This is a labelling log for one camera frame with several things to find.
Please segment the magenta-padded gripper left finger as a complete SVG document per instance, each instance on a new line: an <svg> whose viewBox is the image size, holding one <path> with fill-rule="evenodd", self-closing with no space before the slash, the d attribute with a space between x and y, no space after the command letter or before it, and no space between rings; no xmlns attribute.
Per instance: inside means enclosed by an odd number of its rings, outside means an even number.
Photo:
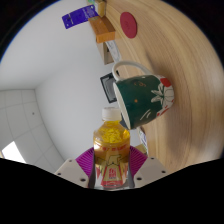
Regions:
<svg viewBox="0 0 224 224"><path fill-rule="evenodd" d="M67 159L55 175L83 188L93 188L95 186L94 149L86 150L76 159Z"/></svg>

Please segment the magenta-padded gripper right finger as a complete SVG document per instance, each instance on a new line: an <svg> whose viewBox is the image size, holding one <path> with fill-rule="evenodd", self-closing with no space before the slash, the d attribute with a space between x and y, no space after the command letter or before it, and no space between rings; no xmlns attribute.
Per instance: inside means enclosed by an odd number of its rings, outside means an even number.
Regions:
<svg viewBox="0 0 224 224"><path fill-rule="evenodd" d="M141 188L169 174L155 157L148 157L135 147L130 147L128 162L128 184L130 188Z"/></svg>

